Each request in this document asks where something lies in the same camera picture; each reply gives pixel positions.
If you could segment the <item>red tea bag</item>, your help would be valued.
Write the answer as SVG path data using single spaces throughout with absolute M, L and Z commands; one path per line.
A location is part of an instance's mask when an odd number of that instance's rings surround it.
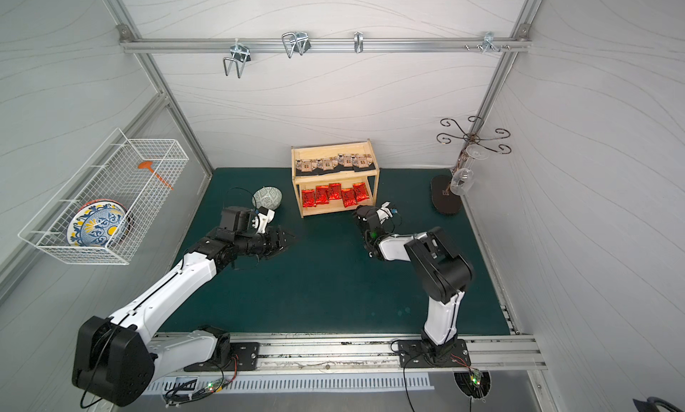
M 370 198 L 369 189 L 364 182 L 353 184 L 352 189 L 357 203 L 362 203 Z
M 342 185 L 340 183 L 331 183 L 328 185 L 328 200 L 336 201 L 342 199 Z
M 301 202 L 303 208 L 313 208 L 317 206 L 317 196 L 315 189 L 303 189 L 301 191 Z
M 345 208 L 353 207 L 358 204 L 353 188 L 343 188 L 341 190 L 341 197 Z
M 316 205 L 326 205 L 330 203 L 328 195 L 328 185 L 318 185 L 315 189 Z

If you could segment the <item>brown tea bag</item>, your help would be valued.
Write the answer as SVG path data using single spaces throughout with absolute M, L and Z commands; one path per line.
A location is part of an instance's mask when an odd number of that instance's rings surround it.
M 335 172 L 339 166 L 339 159 L 337 157 L 317 159 L 317 169 L 323 172 Z
M 354 171 L 373 171 L 376 168 L 374 158 L 371 154 L 354 154 L 351 157 L 352 167 Z
M 341 153 L 338 155 L 338 167 L 342 171 L 353 171 L 355 167 L 355 157 L 353 154 Z
M 295 161 L 295 174 L 298 177 L 301 176 L 317 176 L 319 169 L 318 160 L 296 160 Z

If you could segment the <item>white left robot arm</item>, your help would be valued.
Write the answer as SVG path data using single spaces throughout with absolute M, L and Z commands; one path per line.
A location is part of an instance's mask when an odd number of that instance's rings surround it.
M 224 368 L 229 333 L 203 326 L 186 335 L 157 337 L 168 318 L 203 285 L 241 256 L 267 260 L 294 242 L 283 228 L 262 234 L 215 228 L 137 299 L 106 319 L 91 317 L 78 330 L 72 384 L 98 400 L 125 407 L 151 382 L 197 364 Z

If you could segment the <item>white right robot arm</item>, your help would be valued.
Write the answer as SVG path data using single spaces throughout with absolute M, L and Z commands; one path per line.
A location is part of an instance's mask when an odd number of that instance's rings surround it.
M 474 278 L 472 265 L 440 227 L 411 235 L 389 232 L 387 225 L 397 215 L 389 203 L 353 212 L 371 258 L 412 264 L 428 296 L 422 338 L 434 349 L 445 349 L 458 338 L 458 311 Z

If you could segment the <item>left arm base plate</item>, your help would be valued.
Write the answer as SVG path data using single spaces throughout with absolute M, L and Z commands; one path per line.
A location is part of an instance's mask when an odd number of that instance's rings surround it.
M 253 371 L 257 367 L 260 352 L 258 342 L 231 342 L 219 340 L 208 360 L 183 368 L 186 372 L 209 372 L 214 370 Z

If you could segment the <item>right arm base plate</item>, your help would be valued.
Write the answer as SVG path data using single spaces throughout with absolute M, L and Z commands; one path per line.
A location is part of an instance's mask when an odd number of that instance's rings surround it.
M 404 369 L 471 367 L 466 341 L 458 337 L 437 345 L 422 334 L 420 339 L 394 340 L 390 348 Z

